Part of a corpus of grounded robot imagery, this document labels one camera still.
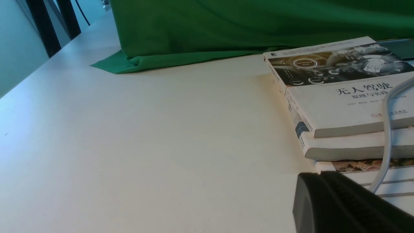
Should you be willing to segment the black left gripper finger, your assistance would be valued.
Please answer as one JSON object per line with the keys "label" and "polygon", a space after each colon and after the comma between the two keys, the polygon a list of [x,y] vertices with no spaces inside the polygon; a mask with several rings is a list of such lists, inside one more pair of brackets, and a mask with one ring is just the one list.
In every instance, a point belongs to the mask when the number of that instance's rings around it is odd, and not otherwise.
{"label": "black left gripper finger", "polygon": [[297,233],[412,233],[414,218],[337,172],[297,176]]}

